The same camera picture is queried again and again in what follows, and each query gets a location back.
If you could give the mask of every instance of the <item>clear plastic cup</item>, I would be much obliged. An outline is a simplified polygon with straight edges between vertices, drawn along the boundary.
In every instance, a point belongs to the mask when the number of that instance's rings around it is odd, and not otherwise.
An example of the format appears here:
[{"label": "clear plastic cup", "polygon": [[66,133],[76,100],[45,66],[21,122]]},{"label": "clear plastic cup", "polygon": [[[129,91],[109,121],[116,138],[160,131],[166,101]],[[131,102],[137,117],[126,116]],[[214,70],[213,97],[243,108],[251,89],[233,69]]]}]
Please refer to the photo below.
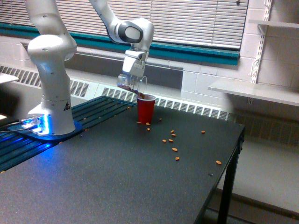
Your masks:
[{"label": "clear plastic cup", "polygon": [[120,74],[117,77],[117,86],[133,92],[137,95],[144,93],[146,90],[147,78],[146,76],[138,77],[132,75]]}]

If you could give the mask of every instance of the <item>warning label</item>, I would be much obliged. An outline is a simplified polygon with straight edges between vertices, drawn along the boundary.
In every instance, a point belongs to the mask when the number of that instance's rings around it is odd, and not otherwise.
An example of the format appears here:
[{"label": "warning label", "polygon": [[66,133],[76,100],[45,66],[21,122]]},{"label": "warning label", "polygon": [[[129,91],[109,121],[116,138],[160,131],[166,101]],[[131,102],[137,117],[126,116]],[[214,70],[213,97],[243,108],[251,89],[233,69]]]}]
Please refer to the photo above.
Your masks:
[{"label": "warning label", "polygon": [[65,107],[64,107],[64,111],[67,111],[67,110],[69,110],[71,107],[70,107],[70,105],[69,105],[69,102],[66,102],[66,105],[65,105]]}]

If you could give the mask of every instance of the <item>shelf bracket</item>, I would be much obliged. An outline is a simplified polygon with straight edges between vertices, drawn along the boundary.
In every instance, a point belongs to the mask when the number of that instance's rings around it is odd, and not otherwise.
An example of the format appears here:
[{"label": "shelf bracket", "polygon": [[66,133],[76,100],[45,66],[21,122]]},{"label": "shelf bracket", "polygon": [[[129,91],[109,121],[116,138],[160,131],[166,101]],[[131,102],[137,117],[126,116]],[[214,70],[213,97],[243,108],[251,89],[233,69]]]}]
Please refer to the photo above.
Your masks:
[{"label": "shelf bracket", "polygon": [[259,31],[261,32],[261,34],[265,36],[267,33],[268,25],[258,24],[257,27],[258,27]]},{"label": "shelf bracket", "polygon": [[[264,0],[264,4],[266,6],[266,10],[265,10],[265,15],[264,15],[263,20],[269,21],[272,0]],[[250,76],[251,76],[252,83],[257,83],[258,73],[260,70],[260,64],[261,64],[262,55],[263,55],[263,47],[264,47],[264,43],[265,43],[265,37],[267,34],[267,27],[268,27],[267,25],[258,24],[258,29],[261,31],[261,37],[260,37],[260,42],[259,42],[259,46],[258,46],[256,60],[253,62],[252,67],[251,67]]]}]

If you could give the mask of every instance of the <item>cable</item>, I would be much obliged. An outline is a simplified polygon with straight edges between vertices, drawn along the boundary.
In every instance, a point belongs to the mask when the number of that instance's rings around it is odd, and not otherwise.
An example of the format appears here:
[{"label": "cable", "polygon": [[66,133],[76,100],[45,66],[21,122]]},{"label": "cable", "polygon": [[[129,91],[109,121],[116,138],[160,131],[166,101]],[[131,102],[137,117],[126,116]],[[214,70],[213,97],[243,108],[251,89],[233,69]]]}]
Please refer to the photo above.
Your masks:
[{"label": "cable", "polygon": [[11,126],[11,125],[18,125],[18,124],[21,124],[21,122],[20,122],[20,121],[17,121],[17,122],[14,122],[14,123],[10,123],[10,124],[1,126],[0,129],[3,129],[3,128],[5,128],[5,127],[9,127],[9,126]]},{"label": "cable", "polygon": [[28,127],[28,128],[22,128],[22,129],[15,129],[15,130],[8,130],[8,131],[0,131],[0,133],[9,133],[9,132],[19,132],[19,131],[25,131],[25,130],[29,130],[32,127]]}]

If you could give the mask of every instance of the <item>teal window frame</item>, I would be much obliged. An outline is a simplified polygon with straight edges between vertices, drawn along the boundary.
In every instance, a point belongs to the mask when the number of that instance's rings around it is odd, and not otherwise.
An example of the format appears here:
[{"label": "teal window frame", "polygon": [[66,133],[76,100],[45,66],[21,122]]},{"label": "teal window frame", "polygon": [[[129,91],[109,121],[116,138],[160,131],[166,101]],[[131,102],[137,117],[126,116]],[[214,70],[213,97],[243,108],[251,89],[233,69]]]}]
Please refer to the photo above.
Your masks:
[{"label": "teal window frame", "polygon": [[[0,23],[0,34],[17,36],[20,38],[34,38],[39,36],[35,27]],[[70,32],[79,46],[105,48],[109,50],[127,50],[129,45],[112,42],[108,36]],[[210,49],[170,43],[153,42],[150,46],[151,57],[167,58],[168,60],[187,60],[193,62],[207,62],[217,64],[238,65],[239,51]]]}]

